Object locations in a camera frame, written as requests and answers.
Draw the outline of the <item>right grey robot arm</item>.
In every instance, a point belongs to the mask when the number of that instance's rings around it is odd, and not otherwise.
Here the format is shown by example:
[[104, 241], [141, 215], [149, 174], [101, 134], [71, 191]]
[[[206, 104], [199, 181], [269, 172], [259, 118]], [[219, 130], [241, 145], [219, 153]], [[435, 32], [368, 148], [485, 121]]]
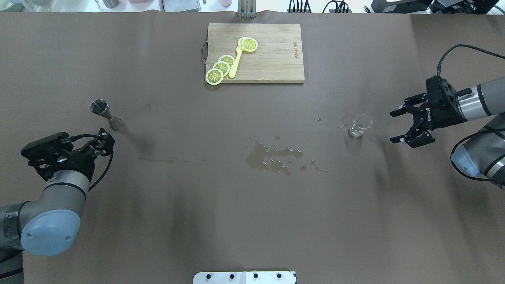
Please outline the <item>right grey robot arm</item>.
[[462, 176], [504, 189], [504, 91], [503, 77], [458, 91], [447, 80], [433, 76], [427, 79], [424, 93], [406, 98], [403, 105], [390, 112], [392, 117], [412, 115], [410, 129], [390, 141], [422, 147], [435, 142], [435, 129], [491, 117], [480, 130], [455, 144], [450, 160]]

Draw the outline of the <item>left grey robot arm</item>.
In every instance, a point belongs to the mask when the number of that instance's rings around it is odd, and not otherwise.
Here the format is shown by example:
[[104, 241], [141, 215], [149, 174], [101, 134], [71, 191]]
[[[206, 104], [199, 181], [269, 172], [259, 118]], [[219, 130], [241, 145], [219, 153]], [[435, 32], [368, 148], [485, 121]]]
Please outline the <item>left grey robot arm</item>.
[[99, 133], [70, 136], [59, 132], [28, 143], [21, 155], [45, 181], [39, 199], [1, 207], [1, 283], [23, 284], [23, 252], [54, 256], [68, 250], [81, 225], [95, 160], [109, 157], [115, 140], [104, 128]]

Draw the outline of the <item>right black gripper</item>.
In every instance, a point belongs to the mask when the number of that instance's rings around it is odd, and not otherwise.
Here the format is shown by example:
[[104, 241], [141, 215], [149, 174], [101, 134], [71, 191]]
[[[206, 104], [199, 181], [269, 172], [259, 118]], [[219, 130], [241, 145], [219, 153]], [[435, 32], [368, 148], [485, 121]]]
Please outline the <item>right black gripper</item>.
[[394, 144], [405, 143], [410, 148], [418, 148], [434, 143], [436, 140], [431, 134], [432, 130], [466, 122], [466, 118], [462, 115], [457, 101], [449, 102], [445, 106], [431, 104], [427, 102], [426, 93], [406, 98], [404, 103], [398, 109], [389, 112], [389, 115], [395, 118], [406, 113], [410, 113], [413, 116], [419, 115], [425, 117], [420, 124], [422, 131], [408, 131], [405, 135], [392, 137], [390, 141]]

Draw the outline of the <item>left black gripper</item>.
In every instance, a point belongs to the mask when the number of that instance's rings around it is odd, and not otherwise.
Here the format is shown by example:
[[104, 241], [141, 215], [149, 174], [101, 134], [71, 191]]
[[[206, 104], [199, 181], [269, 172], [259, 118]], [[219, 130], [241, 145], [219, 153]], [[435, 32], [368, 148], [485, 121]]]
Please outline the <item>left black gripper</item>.
[[61, 156], [59, 158], [59, 170], [72, 170], [83, 174], [88, 181], [92, 181], [95, 171], [96, 157], [107, 157], [112, 154], [112, 149], [107, 146], [113, 146], [115, 140], [104, 128], [99, 128], [99, 136], [90, 136], [85, 145], [78, 149], [71, 149], [73, 142], [85, 138], [84, 136], [71, 136], [60, 140]]

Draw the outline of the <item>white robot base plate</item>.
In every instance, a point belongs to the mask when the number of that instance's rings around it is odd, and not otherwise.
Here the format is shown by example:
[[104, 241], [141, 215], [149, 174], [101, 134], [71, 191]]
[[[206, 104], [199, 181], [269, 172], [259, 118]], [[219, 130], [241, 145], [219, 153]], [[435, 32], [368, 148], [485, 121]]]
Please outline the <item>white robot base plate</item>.
[[291, 271], [214, 271], [200, 272], [193, 284], [297, 284]]

